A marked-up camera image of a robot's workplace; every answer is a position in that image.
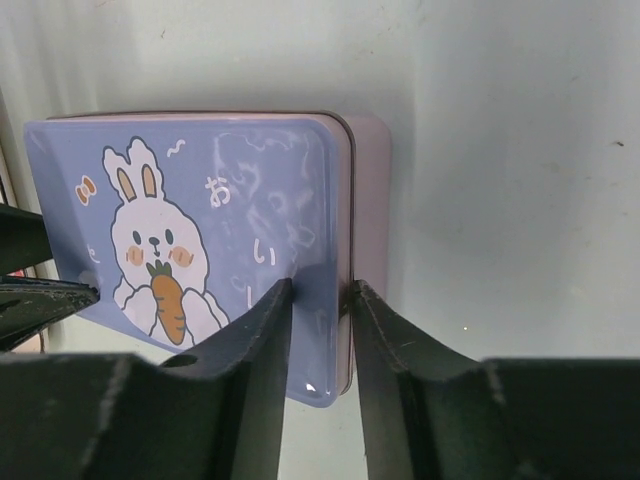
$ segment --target orange carrot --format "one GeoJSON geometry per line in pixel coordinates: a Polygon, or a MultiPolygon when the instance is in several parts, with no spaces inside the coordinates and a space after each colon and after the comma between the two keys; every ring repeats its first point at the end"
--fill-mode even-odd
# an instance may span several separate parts
{"type": "Polygon", "coordinates": [[[155,267],[147,263],[151,274],[151,292],[158,305],[157,314],[167,337],[180,345],[186,332],[186,318],[182,308],[182,287],[173,278],[171,265],[156,260],[155,267]]]}

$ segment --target white background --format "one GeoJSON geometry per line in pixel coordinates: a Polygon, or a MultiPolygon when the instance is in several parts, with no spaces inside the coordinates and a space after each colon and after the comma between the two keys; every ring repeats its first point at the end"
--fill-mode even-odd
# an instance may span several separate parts
{"type": "MultiPolygon", "coordinates": [[[[23,207],[38,208],[26,120],[373,112],[394,140],[389,301],[401,314],[474,357],[636,354],[640,2],[0,0],[0,11],[2,144],[23,207]]],[[[54,333],[61,350],[162,357],[78,319],[54,333]]],[[[287,403],[282,479],[365,471],[355,388],[328,410],[287,403]]]]}

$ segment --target rabbit face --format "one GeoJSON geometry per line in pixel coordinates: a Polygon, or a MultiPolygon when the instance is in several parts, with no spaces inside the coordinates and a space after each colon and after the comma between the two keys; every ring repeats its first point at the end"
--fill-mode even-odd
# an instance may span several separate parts
{"type": "Polygon", "coordinates": [[[127,149],[129,161],[105,149],[103,163],[123,204],[111,237],[122,274],[135,289],[151,281],[147,265],[169,263],[183,289],[204,292],[209,263],[196,224],[164,196],[162,173],[153,152],[139,138],[127,149]]]}
{"type": "Polygon", "coordinates": [[[149,285],[147,264],[160,260],[171,264],[173,277],[183,288],[204,292],[209,263],[196,225],[170,202],[138,202],[135,209],[118,209],[111,229],[116,260],[127,283],[134,289],[149,285]]]}

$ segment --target white rabbit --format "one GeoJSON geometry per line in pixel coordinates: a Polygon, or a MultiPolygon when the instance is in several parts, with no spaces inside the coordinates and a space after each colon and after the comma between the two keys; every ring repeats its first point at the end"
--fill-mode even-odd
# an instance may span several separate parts
{"type": "Polygon", "coordinates": [[[154,153],[134,137],[127,157],[106,147],[102,158],[122,200],[111,226],[122,272],[113,297],[151,338],[189,348],[228,325],[229,319],[206,290],[209,260],[198,227],[165,198],[154,153]]]}

